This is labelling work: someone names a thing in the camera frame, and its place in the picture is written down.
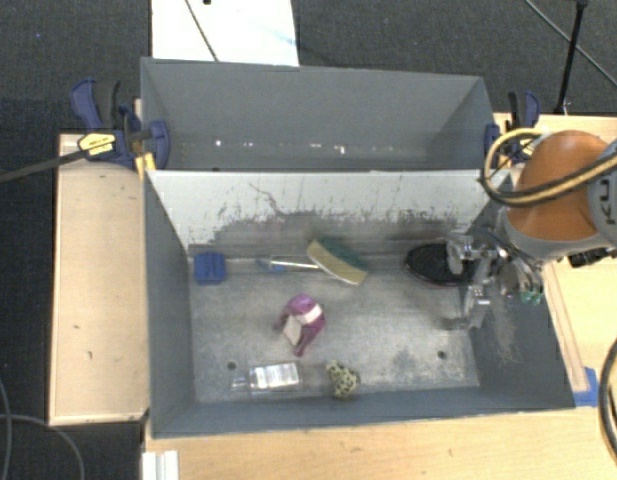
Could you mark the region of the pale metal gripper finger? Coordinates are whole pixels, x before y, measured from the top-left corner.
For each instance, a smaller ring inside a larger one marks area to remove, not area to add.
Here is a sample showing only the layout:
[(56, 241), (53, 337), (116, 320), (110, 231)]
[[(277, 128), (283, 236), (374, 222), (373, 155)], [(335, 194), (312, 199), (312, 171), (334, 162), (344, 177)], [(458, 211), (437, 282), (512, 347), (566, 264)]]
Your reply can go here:
[(491, 308), (491, 298), (483, 291), (475, 291), (470, 319), (471, 328), (480, 328)]
[(472, 324), (473, 308), (475, 302), (475, 289), (468, 287), (464, 293), (464, 297), (461, 305), (461, 325), (463, 328), (469, 328)]

